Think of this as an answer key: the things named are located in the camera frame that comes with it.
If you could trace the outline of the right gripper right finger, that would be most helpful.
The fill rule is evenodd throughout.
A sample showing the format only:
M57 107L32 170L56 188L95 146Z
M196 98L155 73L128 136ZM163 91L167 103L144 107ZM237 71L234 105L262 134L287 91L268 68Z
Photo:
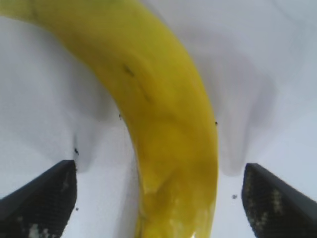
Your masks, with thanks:
M241 200L257 238L315 238L317 203L257 163L247 163Z

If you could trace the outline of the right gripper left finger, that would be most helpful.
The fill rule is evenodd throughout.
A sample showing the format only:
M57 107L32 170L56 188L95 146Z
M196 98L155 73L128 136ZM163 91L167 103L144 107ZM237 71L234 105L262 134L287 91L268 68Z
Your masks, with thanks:
M77 200L77 169L62 160L0 200L2 238L60 238Z

